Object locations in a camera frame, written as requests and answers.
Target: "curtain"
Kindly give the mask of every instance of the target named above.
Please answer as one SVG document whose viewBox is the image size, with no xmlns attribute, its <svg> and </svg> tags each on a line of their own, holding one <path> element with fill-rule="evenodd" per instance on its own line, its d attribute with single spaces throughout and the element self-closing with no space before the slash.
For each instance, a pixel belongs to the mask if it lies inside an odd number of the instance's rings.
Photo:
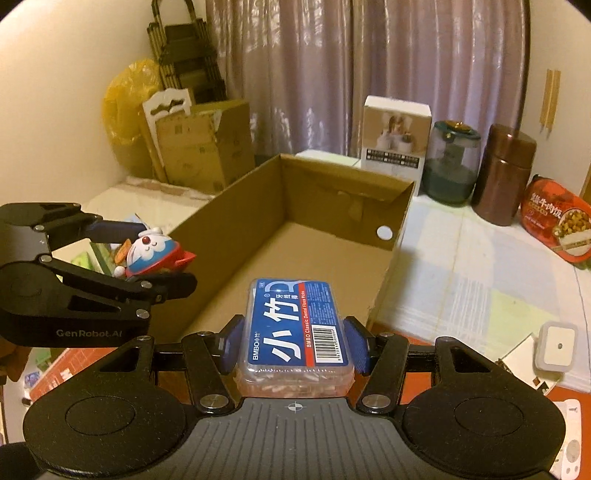
<svg viewBox="0 0 591 480">
<path fill-rule="evenodd" d="M 207 0 L 231 98 L 255 152 L 358 156 L 368 95 L 427 103 L 486 138 L 518 126 L 528 0 Z"/>
<path fill-rule="evenodd" d="M 207 0 L 230 98 L 251 107 L 257 154 L 346 153 L 351 123 L 349 0 Z"/>
</svg>

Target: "white round hole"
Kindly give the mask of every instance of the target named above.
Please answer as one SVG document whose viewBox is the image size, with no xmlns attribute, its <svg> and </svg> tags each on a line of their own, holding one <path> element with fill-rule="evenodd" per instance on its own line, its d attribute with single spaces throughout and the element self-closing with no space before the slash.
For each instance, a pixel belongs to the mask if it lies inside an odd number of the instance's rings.
<svg viewBox="0 0 591 480">
<path fill-rule="evenodd" d="M 392 233 L 392 229 L 389 226 L 385 226 L 382 225 L 380 227 L 378 227 L 378 230 L 376 231 L 376 233 L 378 234 L 378 237 L 381 240 L 391 240 L 392 237 L 394 236 L 394 234 Z"/>
</svg>

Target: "checkered tablecloth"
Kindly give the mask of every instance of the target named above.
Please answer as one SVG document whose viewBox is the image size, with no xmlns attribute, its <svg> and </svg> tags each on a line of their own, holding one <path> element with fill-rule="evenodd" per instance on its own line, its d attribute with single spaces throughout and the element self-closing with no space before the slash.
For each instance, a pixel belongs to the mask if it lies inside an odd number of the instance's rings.
<svg viewBox="0 0 591 480">
<path fill-rule="evenodd" d="M 591 271 L 578 270 L 518 223 L 498 227 L 471 207 L 427 197 L 410 206 L 396 271 L 377 320 L 432 342 L 454 336 L 491 360 L 556 320 L 579 327 L 562 386 L 591 392 Z"/>
</svg>

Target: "doraemon toy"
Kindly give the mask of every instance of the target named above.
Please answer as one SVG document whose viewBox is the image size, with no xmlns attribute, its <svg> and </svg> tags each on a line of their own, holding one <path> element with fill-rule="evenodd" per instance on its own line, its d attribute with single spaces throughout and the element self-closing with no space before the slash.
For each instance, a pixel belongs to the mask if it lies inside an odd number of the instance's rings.
<svg viewBox="0 0 591 480">
<path fill-rule="evenodd" d="M 181 271 L 189 265 L 195 255 L 186 252 L 181 245 L 162 229 L 152 228 L 138 234 L 138 239 L 127 253 L 127 267 L 118 266 L 113 272 L 117 278 L 134 275 Z"/>
</svg>

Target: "white product box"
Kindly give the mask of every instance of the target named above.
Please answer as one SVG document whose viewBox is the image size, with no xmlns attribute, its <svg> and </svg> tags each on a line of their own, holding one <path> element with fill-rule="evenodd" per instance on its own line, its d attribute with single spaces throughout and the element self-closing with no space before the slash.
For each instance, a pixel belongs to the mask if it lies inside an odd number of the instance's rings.
<svg viewBox="0 0 591 480">
<path fill-rule="evenodd" d="M 368 96 L 363 110 L 361 168 L 415 182 L 417 195 L 431 132 L 423 103 Z"/>
</svg>

